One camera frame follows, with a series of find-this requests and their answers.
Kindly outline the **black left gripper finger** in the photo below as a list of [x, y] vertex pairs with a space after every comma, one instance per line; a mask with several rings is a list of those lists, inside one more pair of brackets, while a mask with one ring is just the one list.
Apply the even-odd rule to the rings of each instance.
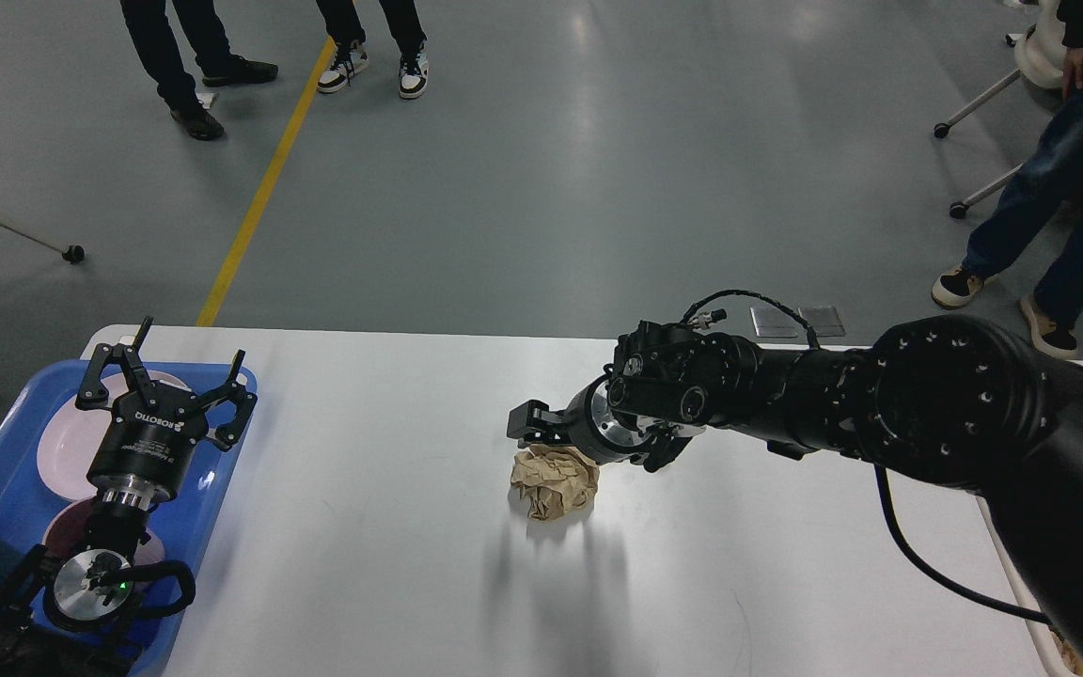
[[154, 317], [146, 316], [139, 324], [136, 334], [130, 343], [96, 346], [93, 355], [87, 361], [84, 377], [74, 396], [74, 407], [77, 411], [109, 411], [115, 402], [109, 389], [104, 385], [102, 374], [108, 366], [117, 366], [126, 385], [126, 393], [138, 393], [141, 404], [146, 411], [156, 411], [158, 396], [156, 385], [151, 380], [146, 365], [139, 356], [139, 351], [147, 337]]
[[[216, 450], [233, 450], [245, 430], [257, 407], [258, 395], [242, 382], [245, 350], [238, 350], [229, 364], [229, 374], [223, 383], [208, 389], [205, 393], [193, 393], [186, 403], [180, 405], [180, 437], [190, 442], [190, 446], [206, 441]], [[211, 412], [231, 412], [224, 424], [211, 424]]]

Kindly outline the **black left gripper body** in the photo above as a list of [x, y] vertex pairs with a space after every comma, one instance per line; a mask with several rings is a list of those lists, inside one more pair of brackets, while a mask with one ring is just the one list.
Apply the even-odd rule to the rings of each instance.
[[208, 431], [201, 411], [177, 408], [147, 413], [138, 403], [113, 403], [110, 424], [86, 480], [95, 489], [120, 489], [123, 477], [133, 476], [154, 489], [155, 498], [177, 498], [190, 470], [194, 448]]

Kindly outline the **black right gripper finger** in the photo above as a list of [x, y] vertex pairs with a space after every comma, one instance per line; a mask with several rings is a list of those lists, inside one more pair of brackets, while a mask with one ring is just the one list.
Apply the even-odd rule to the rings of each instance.
[[567, 412], [550, 411], [545, 402], [525, 401], [509, 411], [507, 437], [519, 450], [530, 446], [570, 447]]

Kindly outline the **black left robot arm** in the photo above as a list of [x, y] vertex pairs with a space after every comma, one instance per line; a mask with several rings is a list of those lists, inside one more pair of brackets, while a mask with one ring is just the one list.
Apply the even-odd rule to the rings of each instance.
[[[132, 343], [35, 374], [0, 427], [0, 676], [155, 676], [196, 596], [196, 575], [257, 406], [232, 364], [160, 363]], [[48, 545], [70, 508], [39, 472], [48, 433], [99, 424], [66, 479], [90, 490], [70, 547]]]

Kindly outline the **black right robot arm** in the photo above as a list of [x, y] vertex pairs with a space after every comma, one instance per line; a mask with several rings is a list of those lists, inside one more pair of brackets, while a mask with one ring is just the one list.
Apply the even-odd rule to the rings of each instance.
[[[700, 300], [675, 323], [641, 322], [566, 411], [530, 400], [509, 413], [507, 435], [650, 472], [709, 427], [795, 460], [815, 450], [864, 460], [895, 543], [919, 570], [977, 604], [1052, 626], [1083, 659], [1083, 365], [966, 314], [895, 325], [843, 352], [821, 347], [812, 327], [806, 350], [764, 350], [713, 333], [725, 317]], [[888, 472], [983, 497], [1036, 611], [925, 565], [895, 519]]]

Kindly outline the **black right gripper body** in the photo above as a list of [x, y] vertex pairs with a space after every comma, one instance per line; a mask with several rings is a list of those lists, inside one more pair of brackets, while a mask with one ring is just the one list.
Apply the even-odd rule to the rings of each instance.
[[609, 385], [609, 378], [597, 378], [569, 402], [564, 434], [598, 465], [644, 464], [655, 450], [665, 448], [665, 432], [653, 419], [611, 407]]

